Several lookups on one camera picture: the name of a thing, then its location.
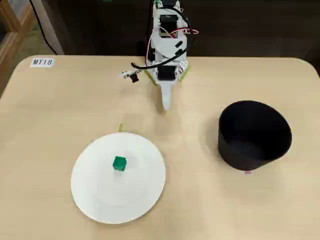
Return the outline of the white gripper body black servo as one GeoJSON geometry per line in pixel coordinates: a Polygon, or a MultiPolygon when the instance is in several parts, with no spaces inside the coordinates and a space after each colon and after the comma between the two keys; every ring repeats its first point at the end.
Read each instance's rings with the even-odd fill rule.
{"type": "Polygon", "coordinates": [[[177,82],[180,77],[178,65],[162,65],[155,68],[155,83],[159,84],[162,82],[177,82]]]}

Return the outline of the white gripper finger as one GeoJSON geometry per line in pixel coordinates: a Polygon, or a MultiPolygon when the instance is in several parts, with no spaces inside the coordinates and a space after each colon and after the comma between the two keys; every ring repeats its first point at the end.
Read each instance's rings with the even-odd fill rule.
{"type": "Polygon", "coordinates": [[[169,110],[171,106],[173,86],[175,83],[175,81],[160,81],[159,83],[162,95],[162,105],[166,111],[169,110]]]}

